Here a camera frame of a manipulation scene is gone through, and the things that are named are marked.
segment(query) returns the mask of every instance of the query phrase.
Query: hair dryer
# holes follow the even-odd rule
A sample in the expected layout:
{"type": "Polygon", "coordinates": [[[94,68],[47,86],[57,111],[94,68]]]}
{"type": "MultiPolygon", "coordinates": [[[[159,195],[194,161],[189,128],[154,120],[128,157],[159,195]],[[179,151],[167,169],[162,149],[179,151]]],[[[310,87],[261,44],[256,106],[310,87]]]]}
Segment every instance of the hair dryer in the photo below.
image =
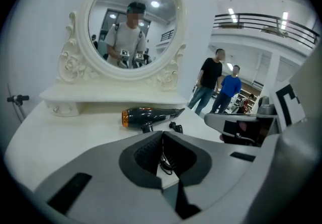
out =
{"type": "Polygon", "coordinates": [[[152,124],[178,117],[183,109],[159,109],[135,107],[122,112],[122,124],[125,127],[140,127],[143,133],[152,132],[152,124]]]}

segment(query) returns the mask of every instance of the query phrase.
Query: man in black t-shirt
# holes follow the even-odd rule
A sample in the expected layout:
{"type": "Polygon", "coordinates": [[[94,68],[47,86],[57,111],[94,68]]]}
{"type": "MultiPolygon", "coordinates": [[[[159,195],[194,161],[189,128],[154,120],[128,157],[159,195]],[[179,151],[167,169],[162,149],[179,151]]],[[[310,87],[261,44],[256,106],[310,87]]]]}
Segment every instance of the man in black t-shirt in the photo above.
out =
{"type": "Polygon", "coordinates": [[[216,56],[214,58],[207,58],[203,63],[200,70],[195,94],[193,95],[188,107],[192,109],[196,103],[200,100],[198,107],[196,109],[196,114],[199,115],[201,110],[207,106],[211,95],[215,89],[217,83],[216,91],[219,88],[218,77],[222,73],[222,64],[220,60],[225,59],[225,51],[223,49],[216,50],[216,56]]]}

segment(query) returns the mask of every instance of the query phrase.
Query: man in blue shirt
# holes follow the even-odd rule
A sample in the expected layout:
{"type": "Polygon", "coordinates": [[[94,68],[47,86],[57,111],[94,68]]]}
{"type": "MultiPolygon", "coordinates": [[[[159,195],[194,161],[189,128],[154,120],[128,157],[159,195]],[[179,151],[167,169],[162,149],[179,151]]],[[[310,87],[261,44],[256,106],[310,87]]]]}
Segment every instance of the man in blue shirt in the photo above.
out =
{"type": "Polygon", "coordinates": [[[224,80],[221,83],[221,91],[218,94],[215,102],[213,103],[210,113],[215,113],[219,106],[220,108],[218,113],[224,113],[232,97],[240,92],[242,88],[242,83],[240,79],[237,77],[239,70],[240,67],[238,65],[234,65],[232,68],[232,75],[226,76],[224,78],[224,80]]]}

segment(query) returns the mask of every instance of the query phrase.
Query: white column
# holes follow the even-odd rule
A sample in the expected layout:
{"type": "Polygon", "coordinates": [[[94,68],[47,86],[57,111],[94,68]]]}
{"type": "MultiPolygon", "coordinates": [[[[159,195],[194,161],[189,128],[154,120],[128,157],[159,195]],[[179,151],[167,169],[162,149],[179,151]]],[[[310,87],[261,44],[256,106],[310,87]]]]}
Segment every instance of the white column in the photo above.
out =
{"type": "Polygon", "coordinates": [[[257,100],[253,106],[252,114],[257,113],[258,100],[262,96],[269,96],[270,90],[273,88],[275,81],[276,81],[279,63],[280,63],[280,55],[276,54],[276,53],[272,53],[271,62],[270,62],[270,66],[268,67],[265,83],[264,83],[263,89],[261,91],[261,94],[257,97],[257,100]]]}

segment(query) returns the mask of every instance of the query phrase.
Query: blue shirt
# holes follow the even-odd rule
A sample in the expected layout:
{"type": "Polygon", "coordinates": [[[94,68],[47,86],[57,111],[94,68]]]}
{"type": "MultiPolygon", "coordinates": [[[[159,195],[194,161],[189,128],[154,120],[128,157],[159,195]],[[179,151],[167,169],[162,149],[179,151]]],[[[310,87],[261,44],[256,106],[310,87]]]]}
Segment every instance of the blue shirt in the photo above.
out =
{"type": "Polygon", "coordinates": [[[236,93],[239,93],[242,88],[242,83],[238,77],[225,76],[224,80],[221,83],[222,93],[225,93],[229,97],[233,97],[236,93]]]}

